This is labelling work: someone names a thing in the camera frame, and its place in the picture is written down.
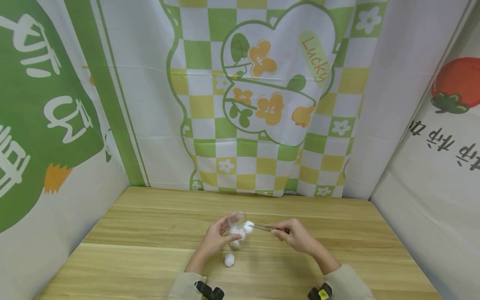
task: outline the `yellow label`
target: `yellow label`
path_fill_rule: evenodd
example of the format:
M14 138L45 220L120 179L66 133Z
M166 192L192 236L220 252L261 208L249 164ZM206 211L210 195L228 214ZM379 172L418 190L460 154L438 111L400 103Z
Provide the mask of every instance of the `yellow label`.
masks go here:
M318 296L320 296L320 300L326 300L330 298L324 289L318 291Z
M330 74L330 64L322 43L312 31L304 31L300 35L300 46L303 59L307 63L313 79L319 88L323 88Z

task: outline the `wrist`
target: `wrist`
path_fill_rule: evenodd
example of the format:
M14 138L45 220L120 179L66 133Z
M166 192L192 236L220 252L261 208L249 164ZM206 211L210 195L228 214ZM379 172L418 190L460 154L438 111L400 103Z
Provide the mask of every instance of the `wrist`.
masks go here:
M323 275L327 275L341 267L341 264L336 258L320 243L316 247L312 257L317 262Z
M202 274L209 258L210 256L207 252L202 249L197 249L190 258L190 261L185 268L185 272Z

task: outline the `wooden table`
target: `wooden table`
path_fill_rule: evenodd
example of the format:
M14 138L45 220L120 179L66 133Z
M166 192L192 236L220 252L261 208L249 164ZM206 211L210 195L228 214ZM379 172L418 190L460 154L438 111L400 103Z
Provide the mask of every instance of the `wooden table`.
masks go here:
M365 200L235 195L130 187L78 246L39 299L166 299L207 227L234 210L258 223L296 217L353 266L378 300L439 300L375 207ZM225 299L307 299L322 274L310 257L254 230L223 266L225 247L205 273Z

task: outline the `clear glass jar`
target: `clear glass jar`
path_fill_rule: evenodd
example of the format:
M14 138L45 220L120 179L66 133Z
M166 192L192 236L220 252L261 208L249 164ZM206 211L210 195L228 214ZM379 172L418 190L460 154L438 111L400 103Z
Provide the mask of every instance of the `clear glass jar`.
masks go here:
M233 242L228 243L232 250L238 251L245 246L246 234L243 229L245 222L247 222L247 214L242 211L231 212L228 216L228 225L230 225L228 233L241 235L241 240L234 240Z

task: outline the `curtain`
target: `curtain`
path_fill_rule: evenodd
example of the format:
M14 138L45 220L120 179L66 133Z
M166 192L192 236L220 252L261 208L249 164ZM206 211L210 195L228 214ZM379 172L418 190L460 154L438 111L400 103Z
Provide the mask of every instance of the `curtain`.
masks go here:
M0 298L32 299L127 186L57 3L0 2Z
M479 14L477 2L372 195L444 299L479 292Z
M66 4L131 182L342 195L386 1Z
M368 199L474 1L390 1L359 118L344 197Z

